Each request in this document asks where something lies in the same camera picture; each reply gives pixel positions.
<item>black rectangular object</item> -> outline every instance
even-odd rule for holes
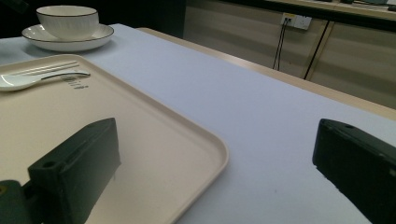
[[[114,119],[85,126],[28,169],[46,224],[81,224],[120,166]]]
[[[396,223],[396,147],[322,119],[313,163],[373,223]]]

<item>plastic tray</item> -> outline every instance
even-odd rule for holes
[[[91,77],[55,77],[0,92],[0,179],[27,167],[88,123],[115,118],[122,165],[87,223],[173,223],[228,162],[214,134],[77,55],[0,67],[0,73],[78,61]]]

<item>spoon handle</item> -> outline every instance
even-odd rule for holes
[[[31,68],[28,70],[23,70],[20,72],[16,73],[8,73],[8,74],[3,74],[3,75],[12,75],[12,76],[34,76],[34,75],[40,75],[40,74],[45,74],[48,72],[55,72],[55,71],[60,71],[64,70],[67,68],[72,68],[72,67],[77,67],[78,62],[77,61],[70,61],[70,62],[65,62],[65,63],[56,63],[52,65],[47,65],[47,66],[41,66],[41,67],[36,67],[36,68]]]
[[[76,75],[82,75],[89,77],[91,74],[85,70],[80,70],[80,69],[68,69],[68,70],[62,70],[62,71],[56,71],[56,72],[48,72],[45,74],[41,75],[35,75],[35,77],[40,78],[40,79],[46,79],[50,77],[58,77],[58,76],[65,76],[65,75],[71,75],[71,74],[76,74]]]

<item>electrical outlet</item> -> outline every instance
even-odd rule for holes
[[[296,15],[290,13],[283,13],[282,20],[280,20],[281,25],[285,23],[285,19],[290,19],[290,21],[286,23],[287,26],[294,26]]]
[[[305,16],[295,16],[294,27],[298,29],[307,30],[312,18]]]

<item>white bowl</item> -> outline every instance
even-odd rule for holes
[[[90,7],[40,7],[36,12],[46,31],[61,39],[87,39],[99,26],[98,12]]]

